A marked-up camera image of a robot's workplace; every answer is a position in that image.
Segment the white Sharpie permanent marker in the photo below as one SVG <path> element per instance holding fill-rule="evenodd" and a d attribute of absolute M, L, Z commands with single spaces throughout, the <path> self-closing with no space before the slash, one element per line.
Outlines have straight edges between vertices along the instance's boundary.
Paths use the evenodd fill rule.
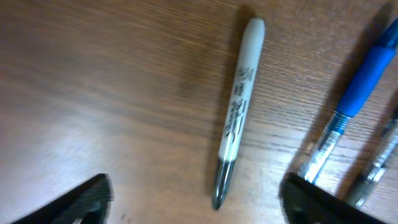
<path fill-rule="evenodd" d="M 219 210 L 228 193 L 243 136 L 248 106 L 256 78 L 266 26 L 258 17 L 249 20 L 245 27 L 234 71 L 234 82 L 224 122 L 218 151 L 215 187 L 211 200 L 213 210 Z"/>

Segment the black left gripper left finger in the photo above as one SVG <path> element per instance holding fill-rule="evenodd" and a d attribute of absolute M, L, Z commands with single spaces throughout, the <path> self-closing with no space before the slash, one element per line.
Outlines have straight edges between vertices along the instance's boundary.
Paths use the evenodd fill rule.
<path fill-rule="evenodd" d="M 112 200 L 111 180 L 101 173 L 12 224 L 105 224 Z"/>

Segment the black clear retractable pen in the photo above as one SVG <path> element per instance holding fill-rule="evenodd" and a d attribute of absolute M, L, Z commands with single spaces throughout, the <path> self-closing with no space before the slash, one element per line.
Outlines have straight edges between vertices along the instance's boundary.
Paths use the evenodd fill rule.
<path fill-rule="evenodd" d="M 346 194 L 345 202 L 359 208 L 369 197 L 397 154 L 397 106 L 383 129 L 377 154 L 358 174 Z"/>

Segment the blue retractable pen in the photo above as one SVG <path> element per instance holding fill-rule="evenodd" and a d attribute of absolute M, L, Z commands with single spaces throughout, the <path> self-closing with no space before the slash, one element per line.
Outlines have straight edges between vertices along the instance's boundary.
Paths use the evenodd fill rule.
<path fill-rule="evenodd" d="M 364 62 L 349 83 L 338 102 L 321 137 L 313 147 L 311 157 L 298 170 L 298 175 L 310 183 L 316 182 L 331 152 L 351 119 L 363 107 L 385 69 L 395 57 L 397 51 L 397 20 L 382 33 L 371 47 Z"/>

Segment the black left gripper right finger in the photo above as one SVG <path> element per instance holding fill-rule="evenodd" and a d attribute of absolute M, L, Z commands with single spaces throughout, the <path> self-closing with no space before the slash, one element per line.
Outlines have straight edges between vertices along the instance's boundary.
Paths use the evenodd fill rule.
<path fill-rule="evenodd" d="M 280 197 L 289 224 L 386 224 L 290 172 Z"/>

